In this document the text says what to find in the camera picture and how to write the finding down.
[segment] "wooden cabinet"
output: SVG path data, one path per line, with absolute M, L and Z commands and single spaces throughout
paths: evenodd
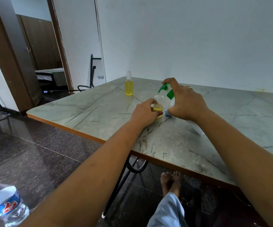
M 30 46 L 32 52 L 31 59 L 34 60 L 35 69 L 62 67 L 52 22 L 23 15 L 18 17 L 21 19 L 23 34 L 26 35 L 27 48 Z

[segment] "foot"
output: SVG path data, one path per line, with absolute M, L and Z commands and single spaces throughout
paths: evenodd
M 182 177 L 182 174 L 175 171 L 172 175 L 173 177 L 173 184 L 169 190 L 169 192 L 172 192 L 174 193 L 177 198 L 179 198 L 179 194 L 180 194 L 180 191 L 181 191 L 181 177 Z
M 163 196 L 165 197 L 166 194 L 169 192 L 169 183 L 172 182 L 172 175 L 167 172 L 167 173 L 162 173 L 161 174 L 161 187 L 163 189 Z

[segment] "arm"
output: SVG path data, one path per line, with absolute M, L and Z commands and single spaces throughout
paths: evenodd
M 176 99 L 168 112 L 200 126 L 237 185 L 268 225 L 273 226 L 273 155 L 209 110 L 200 94 L 179 85 L 174 78 L 164 83 L 171 84 Z
M 83 162 L 20 226 L 95 226 L 142 129 L 162 112 L 153 99 L 138 104 L 131 119 Z

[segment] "marble table top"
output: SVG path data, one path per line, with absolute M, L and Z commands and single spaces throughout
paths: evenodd
M 125 77 L 27 111 L 31 118 L 107 140 L 131 117 L 137 104 L 154 97 L 161 81 L 132 78 L 133 96 L 124 94 Z M 208 107 L 273 154 L 273 93 L 189 85 Z M 235 185 L 206 135 L 188 122 L 165 115 L 143 130 L 132 151 Z

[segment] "forearm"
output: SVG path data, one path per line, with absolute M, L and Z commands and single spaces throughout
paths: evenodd
M 122 126 L 22 226 L 95 226 L 141 130 L 133 122 Z
M 270 226 L 273 226 L 273 155 L 214 112 L 196 121 L 226 163 L 235 182 Z

